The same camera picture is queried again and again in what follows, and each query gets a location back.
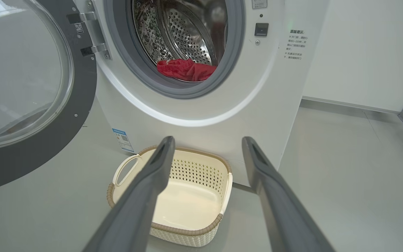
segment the red garment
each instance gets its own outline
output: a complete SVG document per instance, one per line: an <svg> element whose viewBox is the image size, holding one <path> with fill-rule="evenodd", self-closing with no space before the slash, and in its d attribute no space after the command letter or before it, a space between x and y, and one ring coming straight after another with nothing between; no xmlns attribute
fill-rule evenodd
<svg viewBox="0 0 403 252"><path fill-rule="evenodd" d="M160 61L157 64L158 72L167 77L185 81L204 81L214 73L215 66L195 63L192 59L173 59Z"/></svg>

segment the basket rim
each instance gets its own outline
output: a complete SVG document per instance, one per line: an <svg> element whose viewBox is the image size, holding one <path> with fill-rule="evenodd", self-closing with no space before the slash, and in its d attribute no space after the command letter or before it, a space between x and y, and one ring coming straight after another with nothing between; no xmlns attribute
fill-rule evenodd
<svg viewBox="0 0 403 252"><path fill-rule="evenodd" d="M115 185L113 183L110 183L110 185L108 185L108 189L107 189L107 201L112 209L116 205L113 200L114 191L115 191ZM205 227L203 229L199 229L199 230L185 230L185 229L181 229L181 228L174 228L174 227L170 227L167 225L158 224L156 222L152 222L152 228L155 228L155 229L158 229L161 231L165 231L165 232L169 232L169 233L175 233L176 235L202 236L202 235L205 235L205 234L211 232L212 230L214 230L214 228L222 220L223 216L224 216L223 214L219 213L219 215L217 215L216 219L210 225L208 225L207 227Z"/></svg>
<svg viewBox="0 0 403 252"><path fill-rule="evenodd" d="M150 146L148 148L145 148L144 150L141 150L138 154L139 154L139 156L142 156L144 153L156 149L156 147L157 147L157 145ZM215 158L225 165L228 173L232 174L231 166L229 165L229 163L219 155L215 155L213 153L208 153L208 152L204 152L202 150L195 150L195 149L187 148L187 147L175 147L175 150L189 152L189 153L195 153L195 154L200 154L200 155L204 155L204 156L209 156L210 158Z"/></svg>
<svg viewBox="0 0 403 252"><path fill-rule="evenodd" d="M139 156L142 156L145 153L156 149L156 147L157 147L157 145L147 147L144 150L141 150L138 154L139 154ZM200 155L204 155L204 156L209 156L210 158L215 158L225 165L227 172L229 174L232 174L231 167L228 164L228 162L219 155L215 155L213 153L208 153L208 152L204 152L202 150L195 150L195 149L191 149L191 148L187 148L187 147L176 147L175 150L196 153L196 154L200 154ZM115 206L115 202L113 200L114 190L115 190L115 185L113 183L110 183L110 185L108 186L108 189L107 189L107 201L111 208L113 208ZM202 236L202 235L205 235L205 234L211 232L212 230L214 230L214 228L222 220L223 216L224 215L222 213L219 213L219 215L217 215L216 219L210 225L208 225L207 227L205 227L203 229L199 229L199 230L185 230L185 229L181 229L181 228L174 228L174 227L158 224L156 222L152 222L152 228L155 228L160 231L169 232L169 233L175 233L176 235Z"/></svg>

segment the front-load washing machine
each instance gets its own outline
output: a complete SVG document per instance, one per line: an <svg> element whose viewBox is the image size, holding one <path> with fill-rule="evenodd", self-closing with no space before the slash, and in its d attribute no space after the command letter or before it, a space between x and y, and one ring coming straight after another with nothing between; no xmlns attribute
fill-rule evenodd
<svg viewBox="0 0 403 252"><path fill-rule="evenodd" d="M248 185L241 139L278 167L328 2L0 0L0 185L56 155L95 94L125 151L172 135ZM213 72L158 71L179 59Z"/></svg>

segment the white wall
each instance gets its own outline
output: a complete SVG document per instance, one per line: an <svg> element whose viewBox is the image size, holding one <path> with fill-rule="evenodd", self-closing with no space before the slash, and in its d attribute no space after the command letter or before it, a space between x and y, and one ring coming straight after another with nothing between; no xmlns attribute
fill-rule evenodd
<svg viewBox="0 0 403 252"><path fill-rule="evenodd" d="M403 1L331 0L303 93L403 109Z"/></svg>

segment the white plastic basket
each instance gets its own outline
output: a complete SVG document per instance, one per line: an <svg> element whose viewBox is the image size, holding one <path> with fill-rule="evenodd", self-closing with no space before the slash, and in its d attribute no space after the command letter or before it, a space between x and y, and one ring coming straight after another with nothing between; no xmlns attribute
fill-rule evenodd
<svg viewBox="0 0 403 252"><path fill-rule="evenodd" d="M155 148L149 147L130 156L118 167L107 191L112 208ZM129 162L135 164L118 183L122 169ZM223 158L199 150L176 148L168 185L156 202L150 234L176 244L205 246L214 239L231 188L231 168Z"/></svg>

